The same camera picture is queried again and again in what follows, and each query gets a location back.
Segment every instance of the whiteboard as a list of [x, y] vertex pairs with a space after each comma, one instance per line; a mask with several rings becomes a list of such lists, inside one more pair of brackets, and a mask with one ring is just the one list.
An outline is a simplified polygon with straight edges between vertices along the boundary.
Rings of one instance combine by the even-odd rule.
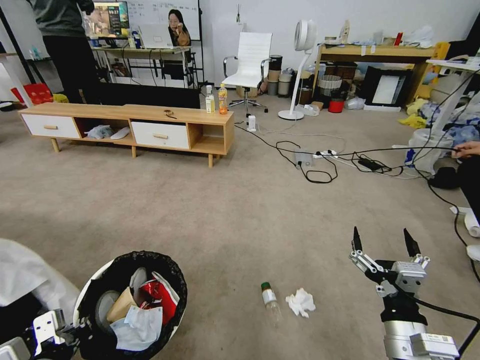
[[168, 26], [169, 11], [177, 9], [192, 40], [200, 40], [199, 4], [197, 0], [127, 0], [130, 28], [137, 30], [142, 24]]

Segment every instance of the human hand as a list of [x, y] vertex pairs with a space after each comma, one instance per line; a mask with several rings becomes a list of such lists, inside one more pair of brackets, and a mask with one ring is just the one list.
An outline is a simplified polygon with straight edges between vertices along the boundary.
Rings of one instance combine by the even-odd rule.
[[95, 10], [95, 5], [93, 2], [87, 4], [87, 6], [85, 7], [85, 14], [87, 15], [90, 15], [94, 12]]
[[458, 151], [452, 151], [452, 158], [469, 158], [472, 155], [480, 155], [480, 141], [469, 141], [454, 147]]

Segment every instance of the yellow cloth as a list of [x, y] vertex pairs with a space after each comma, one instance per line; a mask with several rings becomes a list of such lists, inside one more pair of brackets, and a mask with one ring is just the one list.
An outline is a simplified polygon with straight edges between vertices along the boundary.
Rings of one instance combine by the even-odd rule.
[[407, 115], [417, 115], [419, 113], [420, 108], [425, 104], [428, 103], [428, 100], [418, 98], [410, 105], [406, 107], [406, 114]]
[[69, 99], [63, 94], [53, 94], [54, 103], [69, 103]]
[[417, 115], [410, 115], [406, 119], [398, 120], [398, 122], [403, 125], [408, 125], [414, 129], [425, 129], [425, 126], [427, 126], [427, 120]]

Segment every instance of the laptop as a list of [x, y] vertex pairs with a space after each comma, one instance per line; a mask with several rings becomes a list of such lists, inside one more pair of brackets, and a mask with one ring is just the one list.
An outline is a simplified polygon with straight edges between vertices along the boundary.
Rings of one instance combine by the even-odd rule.
[[143, 46], [146, 49], [172, 49], [175, 47], [170, 37], [168, 24], [140, 25], [139, 30]]

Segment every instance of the standing fan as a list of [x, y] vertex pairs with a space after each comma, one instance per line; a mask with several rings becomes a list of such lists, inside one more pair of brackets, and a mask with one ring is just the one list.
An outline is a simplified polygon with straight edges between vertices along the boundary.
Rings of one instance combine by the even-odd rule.
[[299, 89], [300, 76], [307, 59], [312, 54], [312, 48], [317, 40], [317, 24], [313, 20], [300, 20], [296, 24], [295, 30], [295, 51], [305, 51], [305, 56], [300, 62], [298, 72], [296, 73], [295, 88], [291, 97], [290, 110], [282, 110], [278, 112], [278, 116], [286, 120], [298, 120], [304, 117], [304, 113], [294, 110], [295, 99]]

